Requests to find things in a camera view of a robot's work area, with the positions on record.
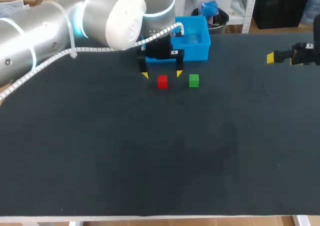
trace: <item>blue plastic container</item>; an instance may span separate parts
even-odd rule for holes
[[[206,61],[208,60],[209,47],[211,45],[207,20],[203,16],[177,17],[176,22],[181,22],[184,27],[183,37],[171,37],[174,50],[184,49],[184,61]],[[146,58],[148,63],[170,62],[175,59],[157,60]]]

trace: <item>cube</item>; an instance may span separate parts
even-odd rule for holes
[[[190,74],[189,75],[189,87],[190,88],[199,87],[199,74]]]
[[[159,89],[168,89],[168,76],[159,75],[158,76],[158,88]]]

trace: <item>wooden floor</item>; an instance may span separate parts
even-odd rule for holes
[[[226,33],[241,33],[242,26],[227,26]],[[312,32],[312,26],[299,25],[297,28],[259,30],[254,21],[250,33],[297,33]],[[320,225],[320,216],[309,216],[311,226]],[[0,226],[22,226],[19,223],[1,224]],[[67,223],[56,223],[55,226],[68,226]],[[168,219],[168,220],[135,220],[86,222],[85,226],[294,226],[291,216],[270,217],[229,217],[205,219]]]

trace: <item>table surface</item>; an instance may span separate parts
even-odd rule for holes
[[[79,54],[10,95],[0,215],[319,214],[320,68],[266,64],[312,34],[211,42],[178,79],[174,64],[145,79],[132,51]]]

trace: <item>red cube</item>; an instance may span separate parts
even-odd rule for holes
[[[168,89],[168,76],[159,75],[158,76],[158,88],[159,89]]]

